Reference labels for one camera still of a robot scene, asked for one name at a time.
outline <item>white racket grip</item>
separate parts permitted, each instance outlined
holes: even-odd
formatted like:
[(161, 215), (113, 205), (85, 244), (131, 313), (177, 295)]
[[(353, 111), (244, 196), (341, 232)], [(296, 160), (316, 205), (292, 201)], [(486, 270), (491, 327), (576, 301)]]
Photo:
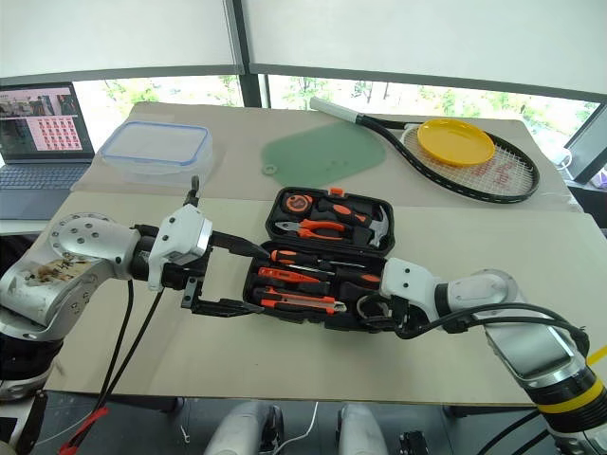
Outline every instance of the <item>white racket grip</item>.
[(310, 99), (310, 107), (312, 109), (316, 109), (317, 111), (324, 112), (329, 116), (341, 118), (346, 121), (351, 121), (352, 123), (357, 122), (357, 117), (359, 113), (357, 111), (353, 111), (352, 109), (348, 109), (347, 107), (339, 106), (330, 101), (321, 100), (317, 97), (312, 97)]

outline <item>tennis racket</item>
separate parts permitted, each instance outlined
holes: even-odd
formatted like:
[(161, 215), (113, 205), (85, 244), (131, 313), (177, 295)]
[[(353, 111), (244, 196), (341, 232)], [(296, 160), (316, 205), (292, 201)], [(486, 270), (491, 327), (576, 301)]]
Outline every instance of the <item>tennis racket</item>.
[[(472, 199), (496, 204), (513, 204), (527, 199), (540, 184), (535, 163), (509, 142), (487, 135), (495, 145), (489, 161), (475, 166), (451, 166), (431, 157), (417, 140), (419, 124), (365, 116), (346, 107), (316, 97), (310, 107), (331, 116), (351, 121), (385, 137), (414, 168), (447, 190)], [(404, 130), (398, 139), (390, 130)]]

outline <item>laptop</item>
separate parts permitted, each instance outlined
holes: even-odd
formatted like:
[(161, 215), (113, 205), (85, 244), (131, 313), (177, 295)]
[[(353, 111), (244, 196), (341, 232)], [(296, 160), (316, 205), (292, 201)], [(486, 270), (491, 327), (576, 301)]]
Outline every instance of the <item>laptop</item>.
[(0, 219), (49, 220), (95, 152), (71, 82), (0, 87)]

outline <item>black tool case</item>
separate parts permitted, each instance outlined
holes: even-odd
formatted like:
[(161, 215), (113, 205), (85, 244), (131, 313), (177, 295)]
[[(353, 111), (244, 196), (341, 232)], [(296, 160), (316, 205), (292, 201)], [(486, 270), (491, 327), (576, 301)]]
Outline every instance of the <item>black tool case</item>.
[[(305, 196), (305, 199), (308, 201), (311, 199), (312, 202), (309, 209), (305, 207), (305, 202), (302, 202), (302, 196)], [(299, 201), (299, 205), (290, 207), (291, 209), (294, 208), (301, 211), (291, 211), (287, 206), (287, 200)], [(327, 209), (327, 204), (346, 206), (348, 209), (354, 210), (356, 214), (366, 215), (373, 220), (379, 221), (381, 220), (383, 209), (383, 213), (385, 213), (387, 218), (387, 229), (385, 235), (379, 241), (379, 245), (377, 247), (369, 245), (373, 238), (373, 231), (371, 229), (345, 223), (343, 221), (343, 214), (339, 216), (333, 210)], [(334, 229), (326, 228), (313, 230), (319, 235), (330, 237), (339, 235), (345, 240), (303, 238), (296, 231), (285, 231), (276, 227), (276, 223), (300, 223), (304, 219), (331, 221), (347, 225), (348, 228), (344, 232), (336, 232)], [(243, 291), (243, 299), (246, 302), (262, 305), (260, 294), (267, 295), (265, 291), (268, 290), (268, 287), (271, 287), (276, 292), (287, 294), (305, 294), (313, 297), (328, 296), (345, 303), (347, 309), (342, 312), (328, 314), (325, 310), (318, 308), (292, 306), (277, 302), (274, 307), (263, 305), (265, 308), (264, 314), (293, 322), (303, 322), (305, 320), (323, 322), (326, 328), (336, 330), (358, 330), (375, 333), (394, 329), (394, 325), (390, 318), (388, 318), (388, 315), (377, 307), (382, 302), (382, 298), (377, 292), (379, 282), (367, 282), (367, 279), (370, 278), (368, 275), (372, 275), (373, 277), (371, 278), (373, 280), (380, 279), (385, 264), (384, 256), (388, 254), (395, 244), (394, 213), (390, 204), (372, 197), (344, 193), (341, 189), (325, 191), (309, 188), (284, 188), (276, 197), (266, 221), (266, 229), (271, 239), (262, 244), (262, 247), (266, 251), (288, 250), (306, 255), (314, 255), (321, 262), (316, 265), (306, 264), (305, 266), (319, 271), (312, 272), (293, 268), (271, 259), (253, 259), (248, 270)], [(364, 268), (330, 264), (330, 261), (359, 264)], [(262, 267), (304, 274), (320, 280), (321, 283), (310, 285), (262, 277), (259, 276), (259, 273), (262, 272), (260, 270)], [(333, 272), (337, 275), (330, 275), (326, 272)], [(309, 291), (308, 286), (316, 287), (312, 291)]]

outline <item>laptop screen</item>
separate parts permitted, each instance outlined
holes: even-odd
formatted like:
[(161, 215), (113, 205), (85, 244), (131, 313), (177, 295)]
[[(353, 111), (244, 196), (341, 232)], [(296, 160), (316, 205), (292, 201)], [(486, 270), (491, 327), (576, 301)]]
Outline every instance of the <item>laptop screen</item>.
[(83, 113), (70, 82), (0, 88), (0, 153), (15, 160), (94, 156)]

